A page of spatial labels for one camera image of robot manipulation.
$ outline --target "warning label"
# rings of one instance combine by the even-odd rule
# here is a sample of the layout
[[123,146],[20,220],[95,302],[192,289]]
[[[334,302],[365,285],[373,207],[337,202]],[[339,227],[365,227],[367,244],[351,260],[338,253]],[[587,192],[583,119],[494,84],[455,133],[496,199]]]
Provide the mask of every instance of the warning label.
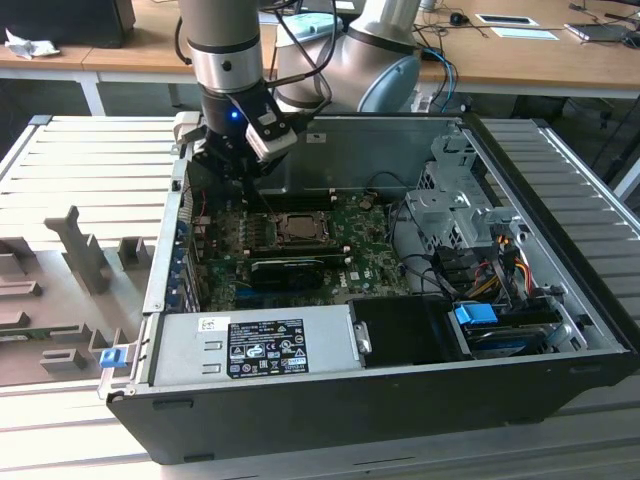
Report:
[[231,378],[309,371],[302,319],[232,323],[228,345]]

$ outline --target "black computer case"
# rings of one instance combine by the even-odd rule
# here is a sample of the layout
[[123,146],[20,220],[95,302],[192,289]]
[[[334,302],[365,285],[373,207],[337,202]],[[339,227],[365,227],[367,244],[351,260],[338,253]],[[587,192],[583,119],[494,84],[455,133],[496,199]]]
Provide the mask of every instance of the black computer case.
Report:
[[5,29],[29,40],[59,45],[120,48],[133,29],[131,0],[1,0],[0,37]]

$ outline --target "black plastic cover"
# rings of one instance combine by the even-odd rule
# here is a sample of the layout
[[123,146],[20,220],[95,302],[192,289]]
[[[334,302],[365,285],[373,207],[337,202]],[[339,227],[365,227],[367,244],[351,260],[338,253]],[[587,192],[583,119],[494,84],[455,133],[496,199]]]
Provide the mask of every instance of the black plastic cover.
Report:
[[362,298],[349,302],[351,320],[367,326],[373,351],[367,368],[463,360],[448,312],[433,295]]

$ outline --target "blue latch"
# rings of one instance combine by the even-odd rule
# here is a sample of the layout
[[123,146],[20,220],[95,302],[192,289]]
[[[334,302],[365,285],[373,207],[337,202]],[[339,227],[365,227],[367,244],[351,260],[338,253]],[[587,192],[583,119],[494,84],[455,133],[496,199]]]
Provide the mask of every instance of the blue latch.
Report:
[[498,317],[488,303],[464,303],[456,308],[456,317],[460,325],[498,323]]
[[176,236],[182,237],[186,235],[188,231],[189,231],[189,227],[184,221],[178,220],[176,222]]
[[127,366],[127,347],[107,348],[100,355],[102,368],[124,368]]

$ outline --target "paper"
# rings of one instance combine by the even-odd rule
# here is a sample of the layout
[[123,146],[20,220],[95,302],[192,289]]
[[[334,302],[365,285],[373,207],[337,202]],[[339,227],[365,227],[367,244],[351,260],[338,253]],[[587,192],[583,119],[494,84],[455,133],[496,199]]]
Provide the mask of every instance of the paper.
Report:
[[526,38],[529,40],[558,40],[553,33],[546,30],[532,30],[528,28],[491,27],[500,38]]
[[336,2],[336,8],[340,9],[340,10],[355,10],[356,6],[353,4],[353,2]]
[[53,43],[47,40],[32,42],[31,40],[17,37],[6,29],[5,33],[7,34],[7,41],[4,42],[4,46],[19,57],[31,60],[33,57],[44,57],[60,53],[60,50],[57,50]]

